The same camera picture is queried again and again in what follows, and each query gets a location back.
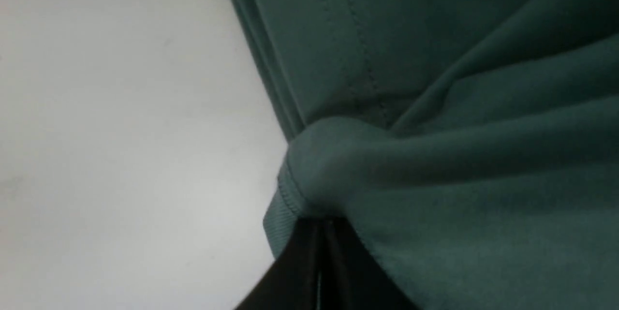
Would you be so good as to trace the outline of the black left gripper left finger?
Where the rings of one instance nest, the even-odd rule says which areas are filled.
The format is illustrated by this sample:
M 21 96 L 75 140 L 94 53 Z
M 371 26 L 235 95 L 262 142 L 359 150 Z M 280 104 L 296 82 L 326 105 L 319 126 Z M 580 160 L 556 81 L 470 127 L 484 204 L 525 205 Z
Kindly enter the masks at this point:
M 322 268 L 322 226 L 296 222 L 290 239 L 237 310 L 316 310 Z

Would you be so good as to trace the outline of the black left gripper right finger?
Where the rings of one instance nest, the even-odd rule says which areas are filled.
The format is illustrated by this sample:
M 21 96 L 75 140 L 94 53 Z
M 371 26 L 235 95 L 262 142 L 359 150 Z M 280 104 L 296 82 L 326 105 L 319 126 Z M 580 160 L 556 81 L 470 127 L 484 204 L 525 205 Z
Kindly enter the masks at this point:
M 322 221 L 321 310 L 417 310 L 387 276 L 347 220 Z

